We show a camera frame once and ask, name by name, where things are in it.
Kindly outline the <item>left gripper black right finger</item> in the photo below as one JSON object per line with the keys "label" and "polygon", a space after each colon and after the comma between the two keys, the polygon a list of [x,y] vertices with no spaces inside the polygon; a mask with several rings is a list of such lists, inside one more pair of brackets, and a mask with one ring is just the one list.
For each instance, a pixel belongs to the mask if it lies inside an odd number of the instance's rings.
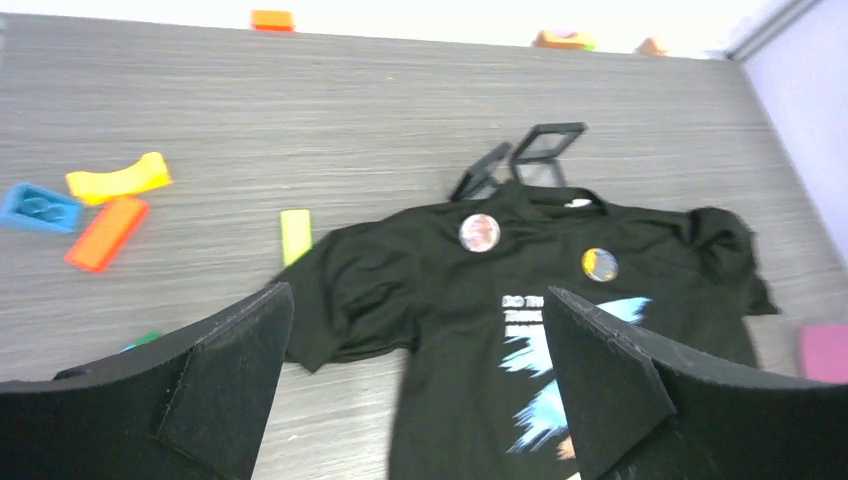
{"label": "left gripper black right finger", "polygon": [[714,357],[558,287],[547,343],[585,479],[843,479],[847,388]]}

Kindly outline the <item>black brooch box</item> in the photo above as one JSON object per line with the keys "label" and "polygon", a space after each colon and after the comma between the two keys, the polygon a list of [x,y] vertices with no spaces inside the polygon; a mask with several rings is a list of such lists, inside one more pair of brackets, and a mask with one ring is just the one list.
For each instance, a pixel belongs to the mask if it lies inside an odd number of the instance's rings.
{"label": "black brooch box", "polygon": [[524,167],[538,167],[538,180],[549,179],[550,187],[566,187],[560,156],[586,131],[584,122],[536,124],[513,150],[509,159],[512,178],[524,185],[533,185],[533,176],[523,173]]}
{"label": "black brooch box", "polygon": [[511,143],[501,142],[470,165],[449,194],[448,200],[456,202],[479,199],[496,191],[500,183],[494,176],[495,170],[511,149]]}

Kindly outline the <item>black printed t-shirt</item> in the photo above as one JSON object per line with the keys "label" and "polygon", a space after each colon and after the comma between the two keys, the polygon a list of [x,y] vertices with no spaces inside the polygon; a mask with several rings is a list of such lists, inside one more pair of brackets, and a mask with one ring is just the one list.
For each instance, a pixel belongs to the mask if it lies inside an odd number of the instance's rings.
{"label": "black printed t-shirt", "polygon": [[[497,220],[472,253],[465,218]],[[611,252],[615,280],[581,268]],[[552,286],[627,323],[733,362],[758,361],[745,320],[777,307],[751,230],[732,212],[609,203],[580,188],[503,184],[325,235],[278,280],[294,297],[286,358],[309,371],[410,351],[388,456],[392,479],[567,479],[577,471],[542,310]]]}

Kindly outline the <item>white round brooch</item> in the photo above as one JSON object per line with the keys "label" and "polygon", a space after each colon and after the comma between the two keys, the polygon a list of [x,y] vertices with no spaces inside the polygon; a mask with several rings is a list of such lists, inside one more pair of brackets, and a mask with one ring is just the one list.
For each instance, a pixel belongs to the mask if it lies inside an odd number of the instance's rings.
{"label": "white round brooch", "polygon": [[619,274],[618,260],[603,248],[587,249],[581,256],[580,264],[584,274],[596,282],[610,282]]}

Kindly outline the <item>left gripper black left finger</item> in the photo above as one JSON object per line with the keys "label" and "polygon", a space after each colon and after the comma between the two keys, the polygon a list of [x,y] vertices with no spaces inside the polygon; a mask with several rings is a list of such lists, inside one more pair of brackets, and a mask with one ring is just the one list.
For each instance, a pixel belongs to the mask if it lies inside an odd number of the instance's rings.
{"label": "left gripper black left finger", "polygon": [[201,321],[1,386],[5,479],[248,479],[293,317],[274,283]]}

